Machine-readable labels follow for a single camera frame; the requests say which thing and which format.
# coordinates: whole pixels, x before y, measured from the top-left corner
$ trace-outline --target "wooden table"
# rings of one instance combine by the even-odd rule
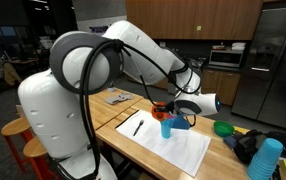
[[[105,102],[105,99],[111,96],[118,96],[122,92],[126,92],[121,89],[116,89],[114,92],[109,92],[107,89],[97,94],[90,95],[90,110],[94,129],[97,130],[104,124],[115,118],[121,112],[125,111],[133,104],[143,99],[142,96],[133,94],[133,99],[119,102],[111,105]]]
[[[151,107],[152,105],[148,100],[140,100],[98,129],[96,131],[97,137],[159,179],[248,179],[246,166],[243,165],[237,159],[234,152],[223,143],[222,138],[215,135],[212,130],[214,121],[211,119],[197,117],[196,125],[191,128],[193,131],[212,138],[196,177],[191,177],[160,156],[126,138],[115,130],[117,125],[122,123],[135,111],[142,109],[149,112]]]

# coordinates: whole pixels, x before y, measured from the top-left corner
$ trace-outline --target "refrigerator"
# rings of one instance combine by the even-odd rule
[[[232,112],[286,128],[286,8],[262,11]]]

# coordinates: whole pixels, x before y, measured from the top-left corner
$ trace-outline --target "wooden stool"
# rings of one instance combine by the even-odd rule
[[[29,140],[33,138],[31,132],[29,131],[29,128],[30,124],[24,117],[21,117],[6,124],[1,130],[1,134],[4,136],[7,144],[9,145],[10,150],[22,172],[25,172],[23,163],[28,162],[29,159],[20,158],[18,152],[16,151],[14,143],[11,139],[11,136],[21,135],[25,143],[27,143]]]
[[[25,145],[23,154],[30,158],[39,179],[51,179],[52,177],[59,179],[58,176],[50,171],[44,158],[47,151],[37,136],[35,136]]]

